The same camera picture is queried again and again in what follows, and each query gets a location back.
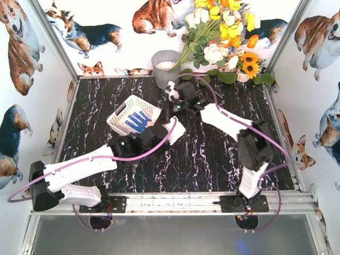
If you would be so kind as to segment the blue dotted knit glove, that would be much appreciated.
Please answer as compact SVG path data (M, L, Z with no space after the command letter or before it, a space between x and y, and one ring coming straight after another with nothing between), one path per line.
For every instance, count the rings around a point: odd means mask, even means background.
M142 133L150 123L152 123L151 118L142 110L129 114L127 120L123 121L123 124L136 133Z

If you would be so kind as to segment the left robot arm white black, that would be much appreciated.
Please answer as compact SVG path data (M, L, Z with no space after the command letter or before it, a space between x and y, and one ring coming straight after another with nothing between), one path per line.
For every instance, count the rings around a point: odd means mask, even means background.
M58 164L46 165L40 160L32 163L29 189L33 210L46 211L62 202L104 210L110 203L104 188L79 186L75 182L128 163L137 164L167 145L168 138L169 131L164 126L154 125L142 133L119 136L90 153Z

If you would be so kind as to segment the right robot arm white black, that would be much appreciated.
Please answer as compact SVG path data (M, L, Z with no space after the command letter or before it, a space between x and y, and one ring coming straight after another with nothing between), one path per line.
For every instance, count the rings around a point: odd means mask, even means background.
M274 155L274 147L268 141L267 124L246 120L220 108L212 99L201 97L190 82L178 86L169 82L165 91L167 99L152 113L153 123L168 126L173 116L186 113L223 131L237 142L243 173L236 200L243 208L249 209L260 196L262 176Z

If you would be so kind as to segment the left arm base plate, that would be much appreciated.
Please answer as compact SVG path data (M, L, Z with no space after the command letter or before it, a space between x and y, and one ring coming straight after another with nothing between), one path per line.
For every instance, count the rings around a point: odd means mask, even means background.
M81 205L79 207L80 213L125 213L127 205L127 197L126 196L109 196L108 201L102 201L98 205L94 207L87 207L85 205Z

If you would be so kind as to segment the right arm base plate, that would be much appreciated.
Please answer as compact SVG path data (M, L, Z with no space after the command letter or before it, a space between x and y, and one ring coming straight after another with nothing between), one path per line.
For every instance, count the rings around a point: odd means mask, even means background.
M252 210L255 213L269 212L269 206L265 195L258 194L247 199L243 195L221 195L213 204L220 205L223 213L245 213Z

